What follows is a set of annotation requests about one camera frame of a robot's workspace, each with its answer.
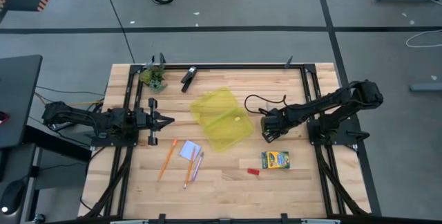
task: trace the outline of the red eraser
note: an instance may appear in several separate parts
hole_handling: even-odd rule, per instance
[[[247,173],[253,174],[253,175],[260,175],[260,171],[257,169],[247,169]]]

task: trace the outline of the orange pencil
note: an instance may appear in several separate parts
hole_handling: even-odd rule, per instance
[[[169,154],[167,155],[166,161],[164,161],[163,168],[161,169],[161,172],[160,172],[160,176],[158,176],[158,180],[161,180],[161,177],[163,176],[164,170],[166,169],[166,166],[169,163],[169,160],[171,159],[173,148],[175,148],[176,144],[177,144],[177,140],[175,139],[173,141],[171,150],[169,151]]]
[[[189,168],[187,169],[186,180],[184,181],[184,188],[185,188],[185,189],[186,189],[186,187],[187,187],[187,183],[188,183],[188,181],[189,181],[189,176],[191,175],[191,169],[192,169],[192,164],[193,164],[193,158],[195,157],[195,150],[196,150],[196,147],[193,147],[192,156],[191,156],[191,162],[189,163]]]

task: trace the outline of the gray floor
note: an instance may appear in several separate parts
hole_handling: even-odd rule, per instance
[[[113,2],[125,27],[325,25],[319,0],[176,0],[168,6],[150,0]],[[432,2],[327,2],[335,26],[442,26],[442,6]],[[0,23],[0,28],[115,27],[108,0],[50,0],[43,12],[8,12]],[[338,33],[337,38],[349,80],[374,80],[385,96],[381,108],[359,114],[363,130],[372,135],[366,145],[383,214],[442,219],[442,96],[407,88],[413,82],[442,80],[442,48],[407,48],[405,40],[414,34],[353,32]],[[159,52],[168,62],[285,62],[291,55],[293,62],[334,62],[325,32],[131,33],[128,41],[136,62]],[[442,43],[442,35],[416,43]],[[72,91],[102,93],[111,64],[131,62],[122,34],[0,35],[0,50],[2,57],[43,55],[38,84]],[[72,103],[98,98],[38,91]],[[42,113],[35,100],[31,116]],[[39,127],[32,120],[29,124]],[[46,153],[42,163],[71,162]],[[39,179],[45,190],[37,210],[49,221],[74,218],[83,174],[83,165],[45,171]],[[52,188],[54,181],[64,187]]]

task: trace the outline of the pink pen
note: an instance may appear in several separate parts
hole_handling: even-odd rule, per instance
[[[202,157],[204,156],[204,152],[201,153],[200,159],[198,160],[198,164],[196,165],[195,171],[192,175],[192,182],[195,181],[196,175],[198,174],[198,169],[200,168]]]

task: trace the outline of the wooden tabletop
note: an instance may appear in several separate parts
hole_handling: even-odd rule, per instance
[[[104,108],[122,107],[128,78],[129,64],[113,65],[110,73]],[[338,88],[333,64],[316,64],[320,90],[323,95]],[[290,218],[325,217],[323,195],[318,176],[318,165],[314,148],[308,139],[305,124],[293,128],[287,135],[266,143],[260,131],[261,115],[249,113],[255,124],[253,135],[223,152],[212,150],[202,127],[193,119],[190,103],[206,92],[226,86],[243,106],[244,99],[257,94],[268,100],[305,103],[305,95],[299,70],[289,69],[213,69],[199,70],[187,93],[182,93],[180,80],[186,71],[166,71],[166,90],[159,94],[143,89],[141,107],[148,112],[148,99],[158,101],[158,111],[175,118],[175,122],[157,133],[158,146],[148,146],[148,131],[140,133],[139,145],[135,148],[126,198],[124,218],[280,218],[288,213]],[[311,91],[313,84],[309,78]],[[133,84],[131,105],[135,99],[137,77]],[[281,107],[281,104],[266,104],[258,98],[250,98],[250,109],[258,107]],[[177,138],[175,148],[162,180],[158,174],[166,159],[172,141]],[[185,140],[202,147],[204,159],[198,177],[183,189],[189,166],[188,160],[178,154]],[[288,151],[290,169],[261,169],[260,155],[263,151]],[[334,146],[340,181],[361,208],[369,212],[369,203],[357,155],[351,149]],[[107,147],[90,163],[83,200],[92,206],[109,183],[114,148]],[[247,173],[248,168],[260,169],[260,175]],[[337,212],[336,197],[331,183],[330,195]],[[117,209],[114,197],[113,213]],[[87,209],[80,207],[79,215]]]

